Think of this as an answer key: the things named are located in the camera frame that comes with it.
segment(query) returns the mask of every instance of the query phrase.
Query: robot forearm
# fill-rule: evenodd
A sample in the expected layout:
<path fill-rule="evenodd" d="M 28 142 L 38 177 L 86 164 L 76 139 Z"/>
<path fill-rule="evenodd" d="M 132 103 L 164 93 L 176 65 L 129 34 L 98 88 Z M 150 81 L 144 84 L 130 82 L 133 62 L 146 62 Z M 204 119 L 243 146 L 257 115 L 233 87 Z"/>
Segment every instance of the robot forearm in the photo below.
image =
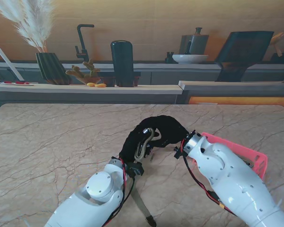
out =
<path fill-rule="evenodd" d="M 265 183 L 228 147 L 194 133 L 183 150 L 196 160 L 221 202 L 249 226 L 284 227 L 284 213 Z"/>
<path fill-rule="evenodd" d="M 103 226 L 122 201 L 123 183 L 122 163 L 111 159 L 56 209 L 45 227 Z"/>

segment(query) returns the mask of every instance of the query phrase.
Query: pink container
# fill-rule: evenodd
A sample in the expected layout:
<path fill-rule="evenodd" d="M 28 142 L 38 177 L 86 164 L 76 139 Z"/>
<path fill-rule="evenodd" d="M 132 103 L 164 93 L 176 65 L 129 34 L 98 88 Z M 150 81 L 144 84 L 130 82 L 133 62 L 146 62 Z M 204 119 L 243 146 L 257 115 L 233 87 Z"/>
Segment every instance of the pink container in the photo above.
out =
<path fill-rule="evenodd" d="M 245 157 L 252 161 L 254 163 L 254 166 L 252 168 L 253 171 L 255 171 L 258 176 L 264 180 L 264 175 L 267 169 L 267 163 L 268 158 L 265 154 L 262 154 L 260 152 L 257 152 L 255 150 L 246 148 L 242 145 L 230 142 L 228 140 L 222 139 L 217 136 L 213 136 L 211 134 L 208 134 L 206 132 L 202 133 L 203 136 L 207 137 L 208 142 L 210 143 L 221 143 L 225 146 L 227 146 L 230 150 L 232 150 L 233 153 L 236 155 Z"/>

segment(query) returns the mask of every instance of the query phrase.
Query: black faucet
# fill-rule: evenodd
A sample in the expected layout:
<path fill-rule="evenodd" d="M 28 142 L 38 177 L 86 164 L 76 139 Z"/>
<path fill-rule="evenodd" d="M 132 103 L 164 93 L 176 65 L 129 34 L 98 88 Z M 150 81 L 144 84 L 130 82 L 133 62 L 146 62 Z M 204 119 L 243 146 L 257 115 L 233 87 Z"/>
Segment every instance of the black faucet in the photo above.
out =
<path fill-rule="evenodd" d="M 94 25 L 86 25 L 86 24 L 80 24 L 80 25 L 77 26 L 79 39 L 80 39 L 81 46 L 82 46 L 82 53 L 79 52 L 78 46 L 75 46 L 77 58 L 83 58 L 84 61 L 89 61 L 89 55 L 87 54 L 87 50 L 85 49 L 85 45 L 84 45 L 84 41 L 83 41 L 83 37 L 82 37 L 82 33 L 81 33 L 82 27 L 95 27 L 95 26 Z"/>

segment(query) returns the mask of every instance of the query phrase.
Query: kitchen backsplash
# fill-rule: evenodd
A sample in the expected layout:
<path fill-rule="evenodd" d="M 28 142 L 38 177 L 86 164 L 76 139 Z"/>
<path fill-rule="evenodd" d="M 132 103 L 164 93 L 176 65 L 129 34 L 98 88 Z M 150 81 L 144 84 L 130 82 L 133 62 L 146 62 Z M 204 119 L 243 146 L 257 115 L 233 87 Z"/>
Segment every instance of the kitchen backsplash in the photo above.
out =
<path fill-rule="evenodd" d="M 166 52 L 178 53 L 181 36 L 203 27 L 209 34 L 205 54 L 213 61 L 232 31 L 284 32 L 284 0 L 56 0 L 49 52 L 60 60 L 77 60 L 78 24 L 94 24 L 82 33 L 89 55 L 111 60 L 110 43 L 128 40 L 134 60 L 162 61 Z M 284 50 L 284 39 L 279 47 Z M 12 60 L 35 60 L 11 22 L 0 15 L 0 48 Z M 264 60 L 275 52 L 270 46 Z"/>

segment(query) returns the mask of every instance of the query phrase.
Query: black cloth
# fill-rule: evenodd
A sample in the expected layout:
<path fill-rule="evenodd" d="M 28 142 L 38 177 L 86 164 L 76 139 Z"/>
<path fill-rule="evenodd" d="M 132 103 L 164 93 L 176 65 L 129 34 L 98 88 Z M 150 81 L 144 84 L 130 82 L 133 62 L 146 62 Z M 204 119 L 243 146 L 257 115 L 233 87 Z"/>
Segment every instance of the black cloth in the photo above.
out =
<path fill-rule="evenodd" d="M 186 137 L 188 131 L 173 117 L 160 115 L 156 117 L 145 118 L 138 124 L 133 131 L 131 131 L 125 140 L 123 148 L 119 153 L 119 157 L 127 162 L 134 162 L 134 154 L 137 150 L 138 143 L 143 140 L 145 134 L 143 130 L 146 128 L 153 128 L 160 132 L 161 138 L 159 140 L 150 141 L 148 144 L 150 148 L 158 147 L 164 148 L 168 144 L 175 144 Z"/>

